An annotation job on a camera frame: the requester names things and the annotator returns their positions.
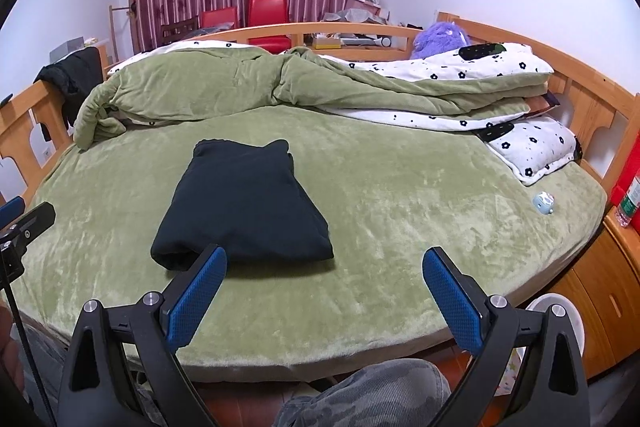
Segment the dark navy sweatshirt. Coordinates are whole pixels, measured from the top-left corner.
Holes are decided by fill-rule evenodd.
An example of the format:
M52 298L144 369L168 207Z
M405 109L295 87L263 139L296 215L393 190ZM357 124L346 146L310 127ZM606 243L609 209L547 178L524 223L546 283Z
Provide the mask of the dark navy sweatshirt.
M235 265L334 257L329 225L295 178L288 141L195 145L151 246L167 270L189 269L205 247Z

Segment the wooden bed frame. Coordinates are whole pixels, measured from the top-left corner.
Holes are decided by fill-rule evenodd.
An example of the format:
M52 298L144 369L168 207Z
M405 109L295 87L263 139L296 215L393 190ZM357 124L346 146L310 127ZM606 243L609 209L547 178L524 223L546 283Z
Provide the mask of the wooden bed frame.
M570 130L576 134L583 150L589 150L598 129L611 128L618 115L626 118L627 124L622 139L616 146L611 164L605 173L598 173L586 158L578 161L578 165L600 183L605 193L611 194L639 133L638 95L628 92L614 80L578 61L577 58L534 39L447 12L439 12L437 19L440 22L459 25L476 43L511 41L526 44L536 55L548 62L554 69L549 80L549 90L554 94L567 96L572 104ZM413 40L419 33L413 28L392 25L343 26L308 22L245 27L221 31L212 37L247 43L253 38L286 35L294 46L300 46L304 43L304 37L314 31L341 29L379 32L407 38L407 42L401 48L343 48L330 52L344 60L363 62L403 60L409 56ZM26 202L32 199L42 179L51 171L64 150L72 144L72 137L68 134L61 115L62 102L62 95L55 87L37 81L14 96L1 109L1 157L15 162L26 185L25 191L22 192Z

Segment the white floral pillow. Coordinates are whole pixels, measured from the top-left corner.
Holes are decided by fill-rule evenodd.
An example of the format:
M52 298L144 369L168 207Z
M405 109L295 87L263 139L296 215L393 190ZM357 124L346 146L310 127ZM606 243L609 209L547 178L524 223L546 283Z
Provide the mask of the white floral pillow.
M577 136L562 122L547 116L499 124L478 137L525 186L582 158Z

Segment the clutter pile on desk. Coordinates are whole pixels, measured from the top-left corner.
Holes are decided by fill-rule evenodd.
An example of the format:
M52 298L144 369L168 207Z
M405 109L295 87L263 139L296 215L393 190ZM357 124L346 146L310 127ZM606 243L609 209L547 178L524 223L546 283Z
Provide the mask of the clutter pile on desk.
M390 11L378 3L378 0L345 0L344 6L335 12L322 15L323 23L348 25L390 26ZM384 35L379 32L362 32L348 29L336 31L314 31L307 34L305 43L315 49L344 48L345 46L379 46L380 48L401 48L406 37Z

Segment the black jacket on headboard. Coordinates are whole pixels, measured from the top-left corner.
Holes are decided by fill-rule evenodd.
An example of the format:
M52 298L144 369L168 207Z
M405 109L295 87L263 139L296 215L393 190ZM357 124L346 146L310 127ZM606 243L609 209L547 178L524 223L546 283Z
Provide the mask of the black jacket on headboard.
M37 80L51 83L63 97L61 114L66 127L73 127L82 103L103 82L103 67L97 46L87 46L56 63L44 66Z

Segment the wooden clothes rack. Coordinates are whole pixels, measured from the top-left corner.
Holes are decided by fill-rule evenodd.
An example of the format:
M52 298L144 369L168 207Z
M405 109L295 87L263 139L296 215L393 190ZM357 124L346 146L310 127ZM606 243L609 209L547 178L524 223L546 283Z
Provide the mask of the wooden clothes rack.
M108 6L107 14L114 61L132 57L138 48L136 2L116 0Z

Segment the purple plush toy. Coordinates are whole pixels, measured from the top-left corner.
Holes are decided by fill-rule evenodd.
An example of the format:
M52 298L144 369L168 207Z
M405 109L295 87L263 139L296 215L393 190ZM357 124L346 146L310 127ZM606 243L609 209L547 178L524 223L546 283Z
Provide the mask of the purple plush toy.
M470 44L471 39L457 24L436 22L416 35L410 58L411 60L420 60L420 58L460 49Z

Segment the right red chair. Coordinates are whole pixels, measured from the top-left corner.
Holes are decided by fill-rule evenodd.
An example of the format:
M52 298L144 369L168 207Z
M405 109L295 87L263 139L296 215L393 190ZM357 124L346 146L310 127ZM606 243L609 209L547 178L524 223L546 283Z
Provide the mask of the right red chair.
M248 26L268 26L288 23L286 0L248 0ZM259 37L248 40L252 46L260 46L270 53L278 54L292 46L286 35Z

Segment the green plastic bottle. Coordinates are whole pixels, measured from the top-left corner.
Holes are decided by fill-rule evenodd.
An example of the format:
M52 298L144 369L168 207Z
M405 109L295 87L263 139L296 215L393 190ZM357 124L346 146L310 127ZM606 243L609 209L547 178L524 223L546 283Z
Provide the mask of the green plastic bottle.
M634 215L637 213L640 204L640 174L637 173L627 188L627 192L620 200L615 211L618 224L627 228L631 224Z

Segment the dark wooden chair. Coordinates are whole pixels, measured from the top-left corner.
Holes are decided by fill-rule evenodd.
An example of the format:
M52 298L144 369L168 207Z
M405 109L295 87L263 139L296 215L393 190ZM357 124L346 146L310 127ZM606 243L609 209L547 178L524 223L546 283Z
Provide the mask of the dark wooden chair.
M167 46L168 44L185 39L188 35L191 35L193 31L197 31L200 27L200 20L197 17L192 17L190 20L183 20L182 22L166 24L160 26L160 45Z

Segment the green quilt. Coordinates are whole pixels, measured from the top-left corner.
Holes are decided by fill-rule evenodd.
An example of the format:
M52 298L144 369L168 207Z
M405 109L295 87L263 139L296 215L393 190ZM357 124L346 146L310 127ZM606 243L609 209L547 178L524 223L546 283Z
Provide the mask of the green quilt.
M349 62L300 46L271 54L257 46L185 41L114 66L75 121L75 144L125 132L125 122L169 124L288 104L416 113L457 122L523 115L548 90L552 67L530 46L465 61L458 51L423 60Z

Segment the wooden nightstand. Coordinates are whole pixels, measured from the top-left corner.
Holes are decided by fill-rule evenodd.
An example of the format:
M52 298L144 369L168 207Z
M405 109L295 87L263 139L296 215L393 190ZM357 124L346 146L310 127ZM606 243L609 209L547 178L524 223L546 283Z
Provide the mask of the wooden nightstand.
M548 291L570 299L582 317L587 378L612 369L639 350L639 233L622 227L614 210Z

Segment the small blue toy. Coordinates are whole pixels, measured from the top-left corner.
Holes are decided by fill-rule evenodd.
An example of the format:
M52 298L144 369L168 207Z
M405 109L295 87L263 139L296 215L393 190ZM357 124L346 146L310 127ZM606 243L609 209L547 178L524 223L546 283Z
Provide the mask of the small blue toy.
M534 207L543 215L552 215L555 199L548 192L540 192L533 198Z

